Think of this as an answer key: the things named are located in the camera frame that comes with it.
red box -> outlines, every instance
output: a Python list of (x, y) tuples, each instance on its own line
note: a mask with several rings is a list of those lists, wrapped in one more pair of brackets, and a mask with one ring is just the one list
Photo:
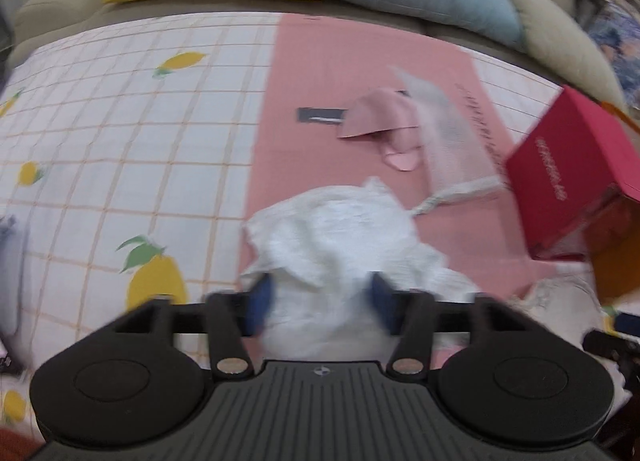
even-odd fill
[(630, 137), (618, 118), (564, 88), (506, 163), (532, 257), (594, 259), (628, 239), (635, 214), (640, 221)]

pink mat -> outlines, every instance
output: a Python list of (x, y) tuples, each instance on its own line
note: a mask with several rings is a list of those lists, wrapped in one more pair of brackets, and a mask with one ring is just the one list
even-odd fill
[[(467, 116), (501, 163), (513, 143), (476, 77), (472, 59), (455, 45), (392, 28), (287, 14), (278, 28), (273, 64), (254, 150), (247, 218), (306, 190), (361, 185), (378, 176), (412, 208), (430, 195), (423, 165), (394, 170), (375, 142), (338, 139), (334, 126), (299, 123), (299, 107), (348, 108), (372, 88), (401, 89), (390, 66), (434, 82)], [(450, 257), (450, 267), (498, 297), (522, 292), (555, 273), (524, 247), (510, 192), (440, 206), (416, 218), (420, 238)], [(253, 259), (244, 244), (241, 267)]]

blue patterned cloth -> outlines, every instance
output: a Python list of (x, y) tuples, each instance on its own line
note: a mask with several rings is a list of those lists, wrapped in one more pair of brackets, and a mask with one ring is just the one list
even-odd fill
[(611, 63), (630, 107), (640, 108), (640, 24), (619, 6), (608, 4), (587, 30)]

ridged black plate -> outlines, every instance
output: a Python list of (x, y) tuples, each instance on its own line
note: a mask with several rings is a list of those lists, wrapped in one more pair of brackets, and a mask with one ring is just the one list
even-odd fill
[(49, 443), (34, 461), (605, 461), (593, 443), (520, 452), (453, 424), (429, 390), (387, 378), (375, 363), (268, 362), (258, 377), (221, 384), (200, 414), (149, 444), (120, 451)]

pink fabric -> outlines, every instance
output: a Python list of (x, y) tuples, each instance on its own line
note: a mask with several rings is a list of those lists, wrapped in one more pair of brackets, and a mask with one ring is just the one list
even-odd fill
[(374, 89), (358, 98), (342, 119), (338, 137), (375, 136), (383, 160), (398, 170), (414, 170), (420, 163), (416, 106), (405, 95), (388, 87)]
[[(406, 208), (430, 195), (422, 163), (399, 172), (380, 159), (366, 137), (338, 139), (331, 125), (297, 122), (299, 107), (349, 108), (374, 88), (401, 89), (390, 66), (430, 80), (456, 103), (500, 165), (513, 147), (482, 90), (471, 58), (453, 44), (387, 27), (334, 18), (287, 14), (278, 38), (254, 150), (247, 218), (306, 190), (361, 185), (378, 176)], [(513, 195), (439, 206), (418, 216), (420, 238), (450, 257), (450, 267), (497, 297), (523, 291), (553, 274), (533, 261)], [(253, 259), (244, 244), (241, 267)]]

